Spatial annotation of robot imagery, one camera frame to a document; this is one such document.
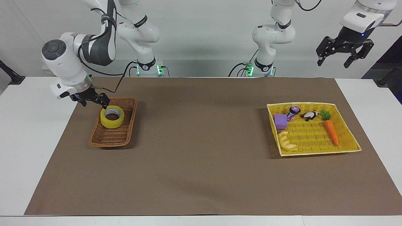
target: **wicker basket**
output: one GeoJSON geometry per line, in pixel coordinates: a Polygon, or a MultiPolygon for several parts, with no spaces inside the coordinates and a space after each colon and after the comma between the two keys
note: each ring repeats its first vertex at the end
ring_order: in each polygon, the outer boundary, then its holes
{"type": "Polygon", "coordinates": [[[135,111],[137,110],[137,100],[135,98],[110,98],[109,105],[116,105],[123,109],[123,124],[116,129],[104,127],[100,120],[101,107],[91,137],[89,138],[89,144],[92,146],[100,148],[121,147],[130,142],[135,111]]]}
{"type": "Polygon", "coordinates": [[[328,103],[279,103],[267,104],[269,112],[269,121],[271,122],[272,133],[277,143],[279,153],[281,156],[294,156],[294,155],[311,155],[311,154],[332,154],[342,152],[357,152],[361,151],[361,147],[357,143],[355,137],[350,132],[345,121],[340,115],[338,109],[334,104],[328,103]],[[297,105],[301,112],[300,114],[309,111],[318,111],[325,109],[331,114],[331,120],[335,124],[335,129],[339,137],[339,146],[335,147],[327,130],[325,129],[324,122],[320,116],[305,121],[299,115],[296,116],[293,122],[288,122],[286,131],[289,132],[288,138],[291,143],[299,146],[299,150],[290,152],[284,150],[279,145],[278,133],[280,130],[276,129],[273,116],[275,114],[287,114],[289,108],[297,105]]]}

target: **small bottle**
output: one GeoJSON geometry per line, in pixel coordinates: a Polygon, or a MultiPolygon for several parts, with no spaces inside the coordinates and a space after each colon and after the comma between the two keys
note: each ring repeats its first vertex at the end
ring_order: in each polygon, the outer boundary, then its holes
{"type": "Polygon", "coordinates": [[[287,113],[287,120],[288,121],[293,121],[295,120],[295,117],[297,114],[300,113],[300,108],[296,105],[292,105],[292,107],[290,107],[289,112],[287,113]]]}

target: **purple sponge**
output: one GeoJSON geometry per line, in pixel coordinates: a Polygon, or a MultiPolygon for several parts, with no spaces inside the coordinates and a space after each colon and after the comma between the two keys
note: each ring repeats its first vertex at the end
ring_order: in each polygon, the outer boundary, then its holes
{"type": "Polygon", "coordinates": [[[275,114],[274,122],[277,130],[284,130],[287,127],[287,117],[286,115],[275,114]]]}

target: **brown paper mat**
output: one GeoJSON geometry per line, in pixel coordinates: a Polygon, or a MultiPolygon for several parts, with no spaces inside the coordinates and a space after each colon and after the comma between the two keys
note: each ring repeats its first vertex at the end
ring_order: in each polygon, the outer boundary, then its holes
{"type": "Polygon", "coordinates": [[[139,101],[131,142],[89,146],[99,107],[77,105],[26,215],[402,215],[333,79],[127,78],[110,96],[139,101]],[[293,101],[335,103],[363,151],[280,157],[265,105],[293,101]]]}

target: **white wall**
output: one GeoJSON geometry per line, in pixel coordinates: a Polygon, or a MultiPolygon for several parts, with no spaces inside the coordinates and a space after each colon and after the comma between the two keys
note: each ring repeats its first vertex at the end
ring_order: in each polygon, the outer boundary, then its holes
{"type": "MultiPolygon", "coordinates": [[[[301,2],[310,8],[317,0],[301,2]]],[[[248,61],[256,50],[251,38],[253,28],[274,23],[269,15],[269,0],[142,3],[150,21],[161,30],[160,41],[152,45],[154,52],[165,60],[172,76],[226,76],[236,62],[248,61]]],[[[361,78],[400,37],[402,26],[377,28],[370,36],[375,45],[368,57],[354,62],[349,69],[343,68],[348,57],[345,54],[330,56],[318,67],[315,49],[325,36],[338,35],[339,21],[353,3],[354,0],[325,0],[311,12],[296,6],[292,19],[297,31],[295,40],[276,45],[277,76],[361,78]]],[[[67,31],[97,34],[100,30],[100,16],[90,12],[80,0],[0,0],[0,13],[0,58],[26,76],[43,75],[40,49],[45,41],[67,31]]],[[[400,2],[386,22],[396,23],[401,17],[400,2]]],[[[125,41],[118,39],[117,61],[104,70],[121,72],[121,65],[129,59],[135,59],[133,52],[125,41]]]]}

